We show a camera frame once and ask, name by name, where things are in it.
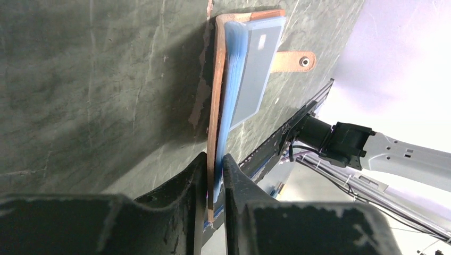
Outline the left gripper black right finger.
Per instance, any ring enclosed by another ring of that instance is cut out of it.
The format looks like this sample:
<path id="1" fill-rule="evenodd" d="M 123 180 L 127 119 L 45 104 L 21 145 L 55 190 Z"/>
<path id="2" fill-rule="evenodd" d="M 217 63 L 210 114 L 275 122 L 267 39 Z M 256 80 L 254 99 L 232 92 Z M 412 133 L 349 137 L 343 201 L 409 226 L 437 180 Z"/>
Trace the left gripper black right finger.
<path id="1" fill-rule="evenodd" d="M 400 254 L 387 220 L 371 205 L 280 202 L 223 159 L 228 254 Z"/>

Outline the pink card holder wallet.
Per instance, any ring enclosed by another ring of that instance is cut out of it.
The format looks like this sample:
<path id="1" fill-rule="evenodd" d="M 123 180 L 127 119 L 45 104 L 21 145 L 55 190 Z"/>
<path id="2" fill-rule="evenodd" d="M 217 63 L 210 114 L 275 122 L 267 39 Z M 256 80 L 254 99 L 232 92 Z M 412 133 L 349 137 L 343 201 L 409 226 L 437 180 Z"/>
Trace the pink card holder wallet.
<path id="1" fill-rule="evenodd" d="M 283 26 L 284 30 L 285 24 L 286 12 L 283 9 L 226 13 L 215 18 L 212 97 L 206 152 L 209 223 L 215 220 L 215 204 L 223 182 L 223 156 L 226 154 L 227 139 L 232 130 L 230 125 L 243 77 L 249 31 L 253 27 L 265 28 L 278 25 Z M 316 56 L 313 52 L 281 52 L 278 48 L 270 74 L 309 72 L 315 68 Z"/>

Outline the plain grey credit card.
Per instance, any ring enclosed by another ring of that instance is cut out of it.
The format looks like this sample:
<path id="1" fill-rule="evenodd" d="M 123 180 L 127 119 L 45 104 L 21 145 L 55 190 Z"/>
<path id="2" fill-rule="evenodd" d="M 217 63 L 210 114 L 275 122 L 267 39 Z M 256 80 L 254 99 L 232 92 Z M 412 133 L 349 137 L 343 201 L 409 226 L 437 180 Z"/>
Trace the plain grey credit card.
<path id="1" fill-rule="evenodd" d="M 253 27 L 249 31 L 248 50 L 231 129 L 258 112 L 282 31 L 281 25 Z"/>

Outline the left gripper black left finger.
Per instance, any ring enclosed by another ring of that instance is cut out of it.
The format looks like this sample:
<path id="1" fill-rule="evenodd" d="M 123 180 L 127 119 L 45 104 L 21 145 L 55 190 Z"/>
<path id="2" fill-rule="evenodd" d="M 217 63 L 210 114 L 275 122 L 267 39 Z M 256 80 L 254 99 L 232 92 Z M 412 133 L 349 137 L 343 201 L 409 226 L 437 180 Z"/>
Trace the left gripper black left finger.
<path id="1" fill-rule="evenodd" d="M 1 254 L 200 254 L 206 159 L 151 192 L 1 196 Z"/>

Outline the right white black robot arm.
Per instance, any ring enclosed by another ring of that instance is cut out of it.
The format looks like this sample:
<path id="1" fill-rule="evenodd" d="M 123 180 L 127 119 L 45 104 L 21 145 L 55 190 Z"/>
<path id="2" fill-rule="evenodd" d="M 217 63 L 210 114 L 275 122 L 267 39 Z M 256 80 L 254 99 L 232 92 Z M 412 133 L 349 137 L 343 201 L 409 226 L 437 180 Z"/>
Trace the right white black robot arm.
<path id="1" fill-rule="evenodd" d="M 450 154 L 391 138 L 369 127 L 329 125 L 306 115 L 291 129 L 289 140 L 333 166 L 383 172 L 450 191 Z"/>

